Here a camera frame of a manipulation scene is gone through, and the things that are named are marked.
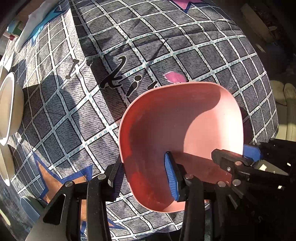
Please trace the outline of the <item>grey checked star tablecloth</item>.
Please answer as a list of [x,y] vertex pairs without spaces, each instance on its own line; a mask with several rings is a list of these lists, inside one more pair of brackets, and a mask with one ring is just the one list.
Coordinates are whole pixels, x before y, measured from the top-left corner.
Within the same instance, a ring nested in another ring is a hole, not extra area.
[[215,1],[60,1],[59,15],[16,52],[7,44],[23,89],[20,128],[8,140],[15,174],[1,184],[1,208],[16,240],[32,222],[20,205],[49,202],[60,184],[91,179],[116,161],[119,122],[147,90],[173,71],[190,81],[222,85],[237,101],[244,142],[278,132],[269,78],[237,21]]

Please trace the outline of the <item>blue round stool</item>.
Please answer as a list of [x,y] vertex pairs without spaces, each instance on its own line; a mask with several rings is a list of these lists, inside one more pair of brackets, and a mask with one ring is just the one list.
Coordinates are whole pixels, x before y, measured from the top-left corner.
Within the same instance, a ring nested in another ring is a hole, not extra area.
[[40,215],[45,209],[39,200],[31,196],[21,197],[20,205],[33,223],[38,221]]

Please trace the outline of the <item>white crumpled cloth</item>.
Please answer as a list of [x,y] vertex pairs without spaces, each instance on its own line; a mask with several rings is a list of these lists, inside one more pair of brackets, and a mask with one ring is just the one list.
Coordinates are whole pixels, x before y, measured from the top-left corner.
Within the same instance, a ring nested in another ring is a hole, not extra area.
[[29,15],[28,21],[22,30],[22,33],[18,40],[16,41],[14,51],[16,53],[20,52],[22,46],[29,40],[30,34],[39,25],[49,13],[49,11],[57,5],[59,1],[48,0],[44,1],[34,12]]

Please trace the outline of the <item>white paper bowl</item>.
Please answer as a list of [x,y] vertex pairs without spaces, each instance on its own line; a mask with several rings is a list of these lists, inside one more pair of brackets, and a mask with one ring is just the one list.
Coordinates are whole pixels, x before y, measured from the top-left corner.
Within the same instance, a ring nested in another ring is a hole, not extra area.
[[10,72],[1,84],[1,145],[20,128],[23,119],[23,89],[16,83],[16,75]]
[[4,181],[5,185],[8,187],[11,186],[11,179],[15,174],[15,166],[13,157],[11,155],[10,149],[7,145],[1,145],[0,153],[0,172],[1,178]]

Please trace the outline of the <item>pink square plastic plate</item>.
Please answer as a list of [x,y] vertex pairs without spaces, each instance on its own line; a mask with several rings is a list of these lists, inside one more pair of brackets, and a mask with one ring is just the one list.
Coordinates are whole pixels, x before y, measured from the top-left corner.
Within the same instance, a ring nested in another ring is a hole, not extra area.
[[215,149],[243,153],[244,132],[237,101],[211,82],[171,84],[146,91],[125,111],[119,149],[136,201],[156,212],[178,212],[165,171],[164,156],[201,181],[231,183],[231,174],[211,158]]

